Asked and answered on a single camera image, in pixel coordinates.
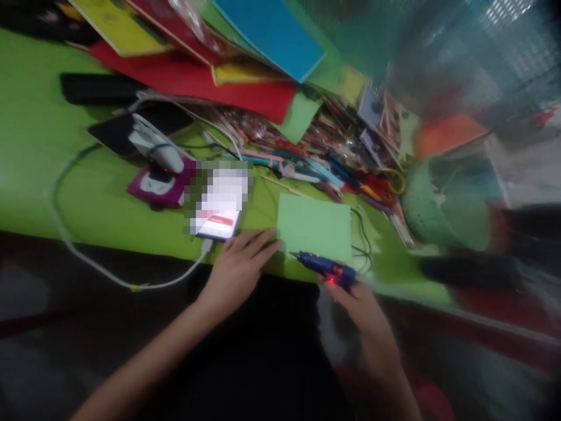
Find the finger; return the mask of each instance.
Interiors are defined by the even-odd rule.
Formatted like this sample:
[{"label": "finger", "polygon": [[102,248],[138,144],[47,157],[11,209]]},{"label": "finger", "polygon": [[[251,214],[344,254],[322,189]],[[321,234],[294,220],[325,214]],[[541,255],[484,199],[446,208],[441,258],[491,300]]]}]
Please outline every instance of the finger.
[{"label": "finger", "polygon": [[242,232],[234,239],[234,244],[232,244],[232,248],[230,250],[233,252],[242,250],[253,237],[259,235],[261,232],[262,231],[260,230],[249,230]]},{"label": "finger", "polygon": [[368,298],[374,294],[372,292],[372,289],[368,285],[364,284],[363,282],[356,281],[351,286],[351,295],[355,298],[364,300],[365,298]]},{"label": "finger", "polygon": [[232,245],[234,244],[234,240],[236,238],[232,237],[226,240],[226,242],[224,243],[224,245],[222,246],[222,253],[224,253],[225,251],[228,251],[232,248]]},{"label": "finger", "polygon": [[347,294],[347,292],[334,281],[327,281],[325,283],[325,288],[329,291],[333,299],[347,310],[349,310],[356,302],[356,299],[353,296]]},{"label": "finger", "polygon": [[274,236],[276,236],[276,228],[269,228],[267,231],[263,231],[263,233],[253,238],[253,241],[247,243],[247,246],[244,250],[244,255],[249,258],[255,256]]},{"label": "finger", "polygon": [[277,240],[270,244],[268,247],[261,250],[251,259],[252,263],[255,264],[259,269],[261,269],[265,264],[273,257],[273,255],[279,251],[282,247],[282,241]]}]

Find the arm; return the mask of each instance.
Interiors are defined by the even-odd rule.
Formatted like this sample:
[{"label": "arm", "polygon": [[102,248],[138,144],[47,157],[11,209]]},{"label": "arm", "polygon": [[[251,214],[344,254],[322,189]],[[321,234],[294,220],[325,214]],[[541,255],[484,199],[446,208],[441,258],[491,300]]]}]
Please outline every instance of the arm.
[{"label": "arm", "polygon": [[389,420],[421,421],[392,328],[370,287],[357,282],[350,294],[333,282],[326,282],[325,287],[361,331],[362,355],[381,415]]},{"label": "arm", "polygon": [[266,247],[275,233],[247,231],[227,241],[198,299],[95,391],[71,421],[131,418],[157,384],[249,297],[281,247],[280,241]]}]

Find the light green paper square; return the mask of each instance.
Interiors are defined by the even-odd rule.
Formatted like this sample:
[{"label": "light green paper square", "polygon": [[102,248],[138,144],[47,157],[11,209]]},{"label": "light green paper square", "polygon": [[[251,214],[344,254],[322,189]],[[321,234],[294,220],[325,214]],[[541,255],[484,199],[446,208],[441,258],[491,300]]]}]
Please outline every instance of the light green paper square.
[{"label": "light green paper square", "polygon": [[306,95],[300,88],[292,99],[285,120],[281,125],[272,123],[292,143],[297,144],[304,136],[311,121],[320,109],[323,101],[320,98],[313,98],[313,95]]},{"label": "light green paper square", "polygon": [[286,258],[295,258],[291,251],[307,251],[332,260],[352,261],[348,205],[281,194],[276,227],[285,243]]}]

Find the blue paper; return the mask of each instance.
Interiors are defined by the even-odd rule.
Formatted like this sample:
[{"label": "blue paper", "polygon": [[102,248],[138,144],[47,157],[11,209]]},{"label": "blue paper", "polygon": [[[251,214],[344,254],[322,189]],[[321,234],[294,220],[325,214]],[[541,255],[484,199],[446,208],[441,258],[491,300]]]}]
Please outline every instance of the blue paper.
[{"label": "blue paper", "polygon": [[300,26],[283,0],[213,0],[249,44],[300,83],[324,52]]}]

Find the smartphone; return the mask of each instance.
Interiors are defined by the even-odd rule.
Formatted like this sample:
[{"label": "smartphone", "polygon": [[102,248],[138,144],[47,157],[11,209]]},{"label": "smartphone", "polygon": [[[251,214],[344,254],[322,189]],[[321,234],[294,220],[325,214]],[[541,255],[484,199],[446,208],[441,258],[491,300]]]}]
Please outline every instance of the smartphone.
[{"label": "smartphone", "polygon": [[[152,102],[135,113],[147,119],[166,136],[182,132],[195,122],[185,110],[169,102]],[[90,126],[88,133],[121,158],[129,158],[138,153],[129,140],[133,125],[132,114],[126,113]]]},{"label": "smartphone", "polygon": [[237,234],[241,210],[226,210],[209,218],[197,233],[197,237],[226,241]]},{"label": "smartphone", "polygon": [[248,173],[235,164],[217,165],[207,169],[206,186],[203,188],[197,215],[201,218],[206,212],[215,213],[205,219],[192,220],[200,227],[197,236],[225,241],[237,234],[242,214],[241,206],[247,199],[251,180]]}]

